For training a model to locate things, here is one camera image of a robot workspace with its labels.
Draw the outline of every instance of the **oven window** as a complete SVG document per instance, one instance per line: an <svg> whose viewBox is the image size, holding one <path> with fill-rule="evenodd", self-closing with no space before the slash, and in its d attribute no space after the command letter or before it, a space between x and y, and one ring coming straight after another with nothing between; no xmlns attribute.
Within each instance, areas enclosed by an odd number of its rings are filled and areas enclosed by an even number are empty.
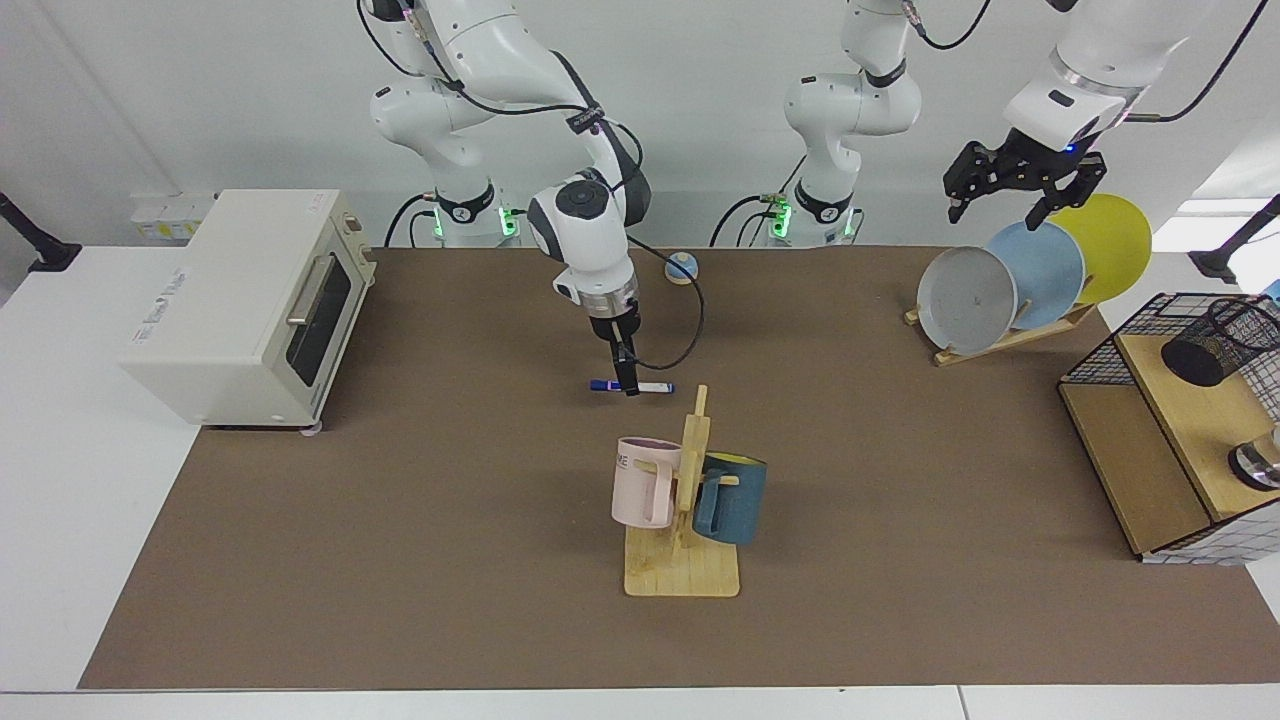
<svg viewBox="0 0 1280 720"><path fill-rule="evenodd" d="M312 315L311 323L293 331L293 340L289 341L289 350L284 356L307 387L316 384L316 375L320 373L320 365L329 350L329 341L333 340L333 333L338 329L338 318L351 295L351 275L338 261L337 254L330 252L329 256L334 259L334 263L324 282L324 288L320 291L315 315Z"/></svg>

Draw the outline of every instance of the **black cup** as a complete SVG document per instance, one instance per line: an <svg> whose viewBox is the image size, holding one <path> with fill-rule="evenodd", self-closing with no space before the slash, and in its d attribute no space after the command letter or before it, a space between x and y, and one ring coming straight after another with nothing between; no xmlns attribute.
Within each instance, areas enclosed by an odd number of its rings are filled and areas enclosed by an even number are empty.
<svg viewBox="0 0 1280 720"><path fill-rule="evenodd" d="M1280 350L1280 319L1270 297L1224 297L1165 343L1160 356L1179 378L1215 387L1265 352Z"/></svg>

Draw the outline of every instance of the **oven door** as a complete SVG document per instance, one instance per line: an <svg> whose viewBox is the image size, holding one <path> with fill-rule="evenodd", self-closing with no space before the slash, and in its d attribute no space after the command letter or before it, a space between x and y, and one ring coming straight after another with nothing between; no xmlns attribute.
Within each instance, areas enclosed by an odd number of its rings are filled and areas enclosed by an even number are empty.
<svg viewBox="0 0 1280 720"><path fill-rule="evenodd" d="M298 400L316 420L366 290L337 228L330 223L326 229L285 319L284 366L278 368L294 380L291 386L301 383Z"/></svg>

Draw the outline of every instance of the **blue mug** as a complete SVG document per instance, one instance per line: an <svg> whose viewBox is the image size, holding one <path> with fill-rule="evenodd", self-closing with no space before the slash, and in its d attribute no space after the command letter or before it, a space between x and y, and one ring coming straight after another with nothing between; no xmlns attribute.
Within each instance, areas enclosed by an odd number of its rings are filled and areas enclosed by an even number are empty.
<svg viewBox="0 0 1280 720"><path fill-rule="evenodd" d="M755 538L755 524L764 501L760 460L728 452L708 452L701 488L694 510L694 532L717 542L746 544ZM737 478L736 484L724 482Z"/></svg>

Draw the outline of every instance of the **brown table mat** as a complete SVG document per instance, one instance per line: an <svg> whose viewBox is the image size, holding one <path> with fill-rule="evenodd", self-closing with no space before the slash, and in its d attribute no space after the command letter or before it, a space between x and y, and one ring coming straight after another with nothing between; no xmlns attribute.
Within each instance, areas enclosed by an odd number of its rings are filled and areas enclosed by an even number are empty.
<svg viewBox="0 0 1280 720"><path fill-rule="evenodd" d="M381 252L326 430L200 434L81 687L1280 682L1244 569L1126 551L1055 389L1102 322L933 368L936 254L703 251L680 393L625 398L557 264ZM637 265L666 360L694 295ZM742 594L627 598L614 441L678 439L699 382L771 464Z"/></svg>

